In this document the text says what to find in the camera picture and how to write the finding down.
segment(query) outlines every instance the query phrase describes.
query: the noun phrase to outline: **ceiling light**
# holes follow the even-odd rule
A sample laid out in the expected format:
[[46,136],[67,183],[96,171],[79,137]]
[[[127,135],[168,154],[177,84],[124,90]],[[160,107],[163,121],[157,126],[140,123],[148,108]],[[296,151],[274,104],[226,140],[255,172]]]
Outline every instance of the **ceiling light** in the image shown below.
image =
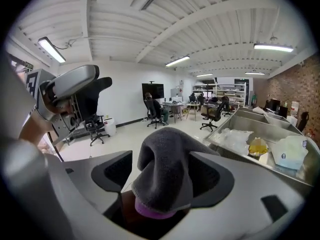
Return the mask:
[[274,44],[254,44],[254,49],[260,50],[275,50],[275,51],[282,51],[291,53],[294,49],[291,47],[281,46],[281,45],[274,45]]
[[213,74],[198,74],[196,77],[206,77],[206,76],[212,76]]
[[174,64],[176,64],[176,63],[183,62],[183,61],[188,60],[188,59],[190,59],[189,56],[185,56],[185,57],[182,57],[182,58],[178,58],[177,60],[174,60],[174,61],[166,64],[165,66],[166,66],[166,67],[170,67],[170,66],[172,66],[172,65],[174,65]]
[[48,37],[42,37],[38,40],[38,44],[41,45],[43,49],[45,49],[52,57],[54,57],[58,62],[64,63],[66,59],[61,55],[60,52],[56,49],[56,47],[50,42]]
[[247,75],[264,75],[265,73],[261,73],[261,72],[245,72]]

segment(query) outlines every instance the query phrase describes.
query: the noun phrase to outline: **stainless steel counter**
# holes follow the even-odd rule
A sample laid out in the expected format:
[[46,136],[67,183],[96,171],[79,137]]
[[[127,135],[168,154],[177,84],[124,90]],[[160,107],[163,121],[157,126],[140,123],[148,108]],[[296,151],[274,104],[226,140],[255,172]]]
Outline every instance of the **stainless steel counter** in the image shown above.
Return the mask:
[[[247,155],[241,155],[235,150],[217,143],[215,141],[216,135],[226,128],[253,132],[249,136],[247,144],[249,145],[255,138],[264,139],[268,145],[268,153],[255,159]],[[250,108],[241,107],[227,121],[210,133],[203,142],[211,149],[220,153],[222,157],[255,164],[270,170],[303,196],[306,196],[312,189],[320,170],[320,153],[307,141],[306,149],[308,150],[308,154],[304,158],[303,165],[299,170],[277,165],[272,155],[273,145],[279,140],[287,136],[299,135],[302,135],[302,133],[284,117],[278,115],[273,115],[273,117],[269,115],[264,116],[254,113]]]

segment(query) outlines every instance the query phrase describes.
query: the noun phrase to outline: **table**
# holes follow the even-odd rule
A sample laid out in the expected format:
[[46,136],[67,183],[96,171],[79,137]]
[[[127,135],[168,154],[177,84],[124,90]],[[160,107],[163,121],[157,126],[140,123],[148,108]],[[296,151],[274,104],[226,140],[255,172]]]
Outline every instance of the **table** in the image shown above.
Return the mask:
[[181,117],[181,106],[184,106],[185,104],[174,104],[174,103],[166,103],[163,102],[161,104],[162,106],[167,106],[167,107],[171,107],[171,111],[173,112],[173,118],[174,118],[174,123],[176,123],[176,118],[177,116],[180,118],[180,120],[182,121],[182,117]]
[[198,106],[200,104],[191,104],[191,103],[188,103],[187,106],[189,106],[189,109],[188,109],[188,114],[186,115],[186,119],[188,119],[188,116],[189,116],[189,112],[191,110],[191,107],[194,108],[194,120],[197,121],[197,110],[198,110]]

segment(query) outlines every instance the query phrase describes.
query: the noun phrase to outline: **tv screen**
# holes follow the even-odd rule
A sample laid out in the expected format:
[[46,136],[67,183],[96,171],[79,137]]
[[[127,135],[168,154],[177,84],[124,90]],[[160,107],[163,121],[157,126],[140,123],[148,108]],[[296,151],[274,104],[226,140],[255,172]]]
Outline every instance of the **tv screen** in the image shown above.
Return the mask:
[[162,99],[165,97],[164,85],[162,83],[143,83],[142,95],[145,99],[145,94],[150,93],[153,99]]

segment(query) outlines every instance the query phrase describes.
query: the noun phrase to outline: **trash can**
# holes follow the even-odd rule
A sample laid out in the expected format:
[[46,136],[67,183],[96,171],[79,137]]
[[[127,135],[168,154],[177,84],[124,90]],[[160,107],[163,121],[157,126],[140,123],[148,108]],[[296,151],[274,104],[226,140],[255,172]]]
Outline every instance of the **trash can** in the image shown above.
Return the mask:
[[106,118],[103,120],[104,123],[104,130],[106,134],[109,134],[110,136],[113,136],[116,134],[116,124],[115,120],[113,118]]

